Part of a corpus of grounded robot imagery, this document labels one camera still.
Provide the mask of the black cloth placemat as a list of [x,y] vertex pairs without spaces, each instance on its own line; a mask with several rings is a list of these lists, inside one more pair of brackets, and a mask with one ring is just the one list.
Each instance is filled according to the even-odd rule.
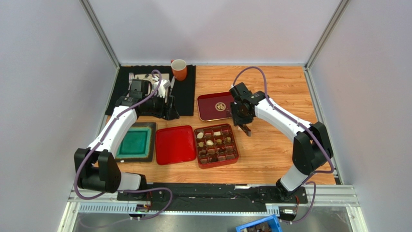
[[[129,73],[150,74],[153,70],[158,70],[162,74],[169,74],[173,77],[170,66],[121,66],[115,81],[114,89],[105,111],[107,116],[112,115],[116,101],[126,95],[129,89]],[[172,95],[175,97],[176,110],[180,116],[193,116],[195,98],[196,66],[187,66],[187,76],[183,81],[174,82]]]

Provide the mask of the metal serving tongs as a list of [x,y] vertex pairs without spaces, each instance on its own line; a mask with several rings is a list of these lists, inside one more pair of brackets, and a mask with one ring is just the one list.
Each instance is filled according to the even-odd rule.
[[238,126],[248,137],[251,137],[251,129],[246,124]]

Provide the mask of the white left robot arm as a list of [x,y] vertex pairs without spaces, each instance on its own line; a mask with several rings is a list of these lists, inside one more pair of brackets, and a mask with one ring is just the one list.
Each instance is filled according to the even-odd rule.
[[129,90],[116,101],[113,114],[97,138],[74,154],[75,190],[88,189],[102,193],[134,191],[140,188],[143,176],[121,172],[116,155],[129,128],[139,116],[165,120],[179,118],[171,82],[155,77],[155,82],[133,79]]

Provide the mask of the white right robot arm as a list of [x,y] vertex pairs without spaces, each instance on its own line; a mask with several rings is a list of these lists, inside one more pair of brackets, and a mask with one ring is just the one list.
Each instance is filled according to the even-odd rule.
[[264,92],[252,93],[244,83],[232,86],[230,104],[233,124],[251,136],[248,124],[262,119],[282,132],[293,143],[292,166],[276,182],[278,194],[287,197],[302,186],[319,167],[332,165],[333,150],[326,126],[302,120],[277,105]]

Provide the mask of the red chocolate serving tray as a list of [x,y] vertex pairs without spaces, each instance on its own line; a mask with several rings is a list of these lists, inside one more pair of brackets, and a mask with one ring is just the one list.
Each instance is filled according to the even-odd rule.
[[197,98],[199,118],[204,122],[231,118],[230,103],[233,101],[230,92],[200,95]]

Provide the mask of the silver fork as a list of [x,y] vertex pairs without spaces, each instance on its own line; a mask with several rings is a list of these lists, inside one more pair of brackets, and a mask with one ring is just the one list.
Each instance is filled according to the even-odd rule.
[[134,79],[134,73],[130,72],[130,73],[129,73],[129,78],[128,78],[129,84],[132,83],[133,79]]

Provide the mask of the red tin lid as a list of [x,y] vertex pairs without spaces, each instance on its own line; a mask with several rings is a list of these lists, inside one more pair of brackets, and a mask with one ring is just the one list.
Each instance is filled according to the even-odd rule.
[[158,165],[195,160],[196,148],[192,127],[186,125],[156,131],[155,151]]

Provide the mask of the floral square plate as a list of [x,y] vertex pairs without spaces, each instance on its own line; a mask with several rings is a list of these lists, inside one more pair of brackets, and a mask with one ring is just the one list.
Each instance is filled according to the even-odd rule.
[[[159,80],[159,75],[157,73],[154,74],[155,78],[150,73],[147,74],[135,74],[134,79],[138,80],[147,80],[150,81],[152,84]],[[162,73],[162,80],[169,79],[170,75],[168,73]]]

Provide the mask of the turquoise glazed dark plate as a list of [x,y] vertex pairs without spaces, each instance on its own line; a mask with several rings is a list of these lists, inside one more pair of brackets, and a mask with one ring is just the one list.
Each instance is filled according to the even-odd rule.
[[134,123],[118,148],[116,161],[152,162],[156,129],[155,122]]

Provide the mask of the red chocolate box with tray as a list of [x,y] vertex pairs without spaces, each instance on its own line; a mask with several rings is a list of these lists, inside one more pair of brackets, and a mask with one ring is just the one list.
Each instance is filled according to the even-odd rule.
[[[221,135],[214,136],[213,132],[216,131],[220,131]],[[219,124],[202,127],[195,129],[193,132],[196,145],[197,162],[201,169],[209,169],[237,163],[239,159],[239,151],[231,125]],[[200,132],[204,133],[204,137],[202,139],[197,139],[196,135]],[[226,137],[231,137],[231,142],[226,143]],[[222,143],[217,144],[217,139],[221,139]],[[207,146],[207,140],[213,140],[215,144],[213,146]],[[198,144],[200,142],[204,143],[203,147],[199,147]]]

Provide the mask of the orange mug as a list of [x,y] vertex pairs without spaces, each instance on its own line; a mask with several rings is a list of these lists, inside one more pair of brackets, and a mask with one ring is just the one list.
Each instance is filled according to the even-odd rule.
[[187,63],[182,59],[171,60],[171,68],[174,78],[183,81],[187,77]]

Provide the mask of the blue plastic bin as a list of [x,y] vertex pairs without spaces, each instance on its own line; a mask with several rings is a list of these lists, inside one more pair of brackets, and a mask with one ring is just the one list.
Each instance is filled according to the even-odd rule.
[[265,218],[237,226],[235,229],[237,232],[283,232],[276,215],[270,215]]

